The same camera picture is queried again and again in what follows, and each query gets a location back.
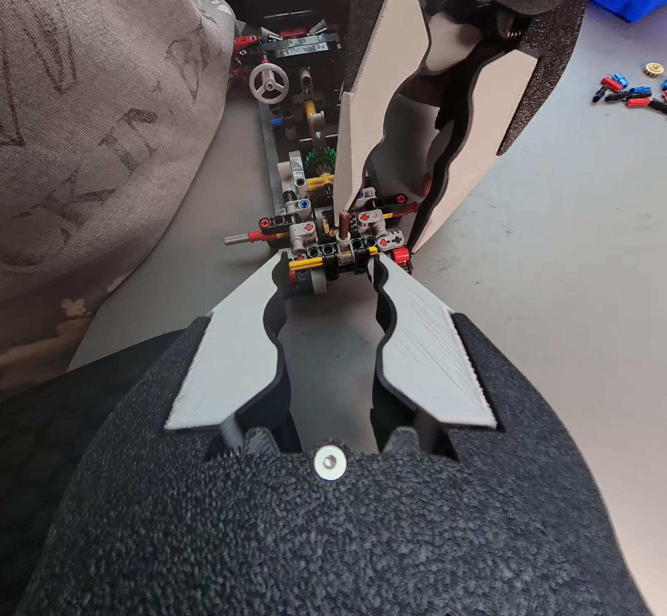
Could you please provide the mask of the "toy brick car chassis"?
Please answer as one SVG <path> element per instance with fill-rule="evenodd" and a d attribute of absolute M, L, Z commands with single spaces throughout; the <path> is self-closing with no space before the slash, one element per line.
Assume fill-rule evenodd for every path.
<path fill-rule="evenodd" d="M 337 239 L 334 210 L 344 48 L 339 23 L 316 10 L 244 24 L 235 38 L 231 78 L 259 103 L 273 213 L 255 231 L 228 237 L 228 246 L 264 242 L 288 257 L 291 295 L 319 295 L 340 274 L 369 273 L 378 253 L 412 273 L 401 220 L 419 200 L 381 189 L 371 161 L 350 215 L 349 240 Z"/>

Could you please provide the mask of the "pile of small brick pins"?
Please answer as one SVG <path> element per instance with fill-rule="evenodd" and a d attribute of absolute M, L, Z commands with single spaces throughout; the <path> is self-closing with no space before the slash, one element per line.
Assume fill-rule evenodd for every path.
<path fill-rule="evenodd" d="M 590 102 L 591 104 L 622 103 L 627 108 L 647 108 L 666 115 L 666 80 L 656 88 L 645 85 L 632 86 L 628 79 L 618 72 L 605 75 Z"/>

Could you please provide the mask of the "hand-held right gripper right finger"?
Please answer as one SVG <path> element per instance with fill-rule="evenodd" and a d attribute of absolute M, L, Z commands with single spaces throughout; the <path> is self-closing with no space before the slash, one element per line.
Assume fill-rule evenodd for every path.
<path fill-rule="evenodd" d="M 387 254 L 373 258 L 376 320 L 384 330 L 373 380 L 381 435 L 411 427 L 422 451 L 446 449 L 447 430 L 496 430 L 496 416 L 457 331 L 453 311 Z"/>

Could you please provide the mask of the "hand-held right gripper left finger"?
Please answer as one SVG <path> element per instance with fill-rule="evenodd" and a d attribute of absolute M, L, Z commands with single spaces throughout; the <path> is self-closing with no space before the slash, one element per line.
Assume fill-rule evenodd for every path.
<path fill-rule="evenodd" d="M 249 428 L 283 423 L 288 371 L 278 335 L 287 286 L 288 257 L 278 253 L 212 309 L 166 431 L 218 430 L 237 447 Z"/>

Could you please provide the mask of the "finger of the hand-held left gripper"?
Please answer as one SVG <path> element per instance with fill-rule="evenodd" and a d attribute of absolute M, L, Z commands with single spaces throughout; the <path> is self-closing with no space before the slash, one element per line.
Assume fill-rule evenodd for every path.
<path fill-rule="evenodd" d="M 418 252 L 495 165 L 498 150 L 528 87 L 537 58 L 521 50 L 479 67 L 463 94 L 466 117 L 455 122 L 446 151 L 434 164 L 431 191 L 410 234 Z"/>
<path fill-rule="evenodd" d="M 420 69 L 429 34 L 418 0 L 384 0 L 360 69 L 343 93 L 333 188 L 335 211 L 347 211 L 363 184 L 363 168 L 384 137 L 387 107 Z"/>

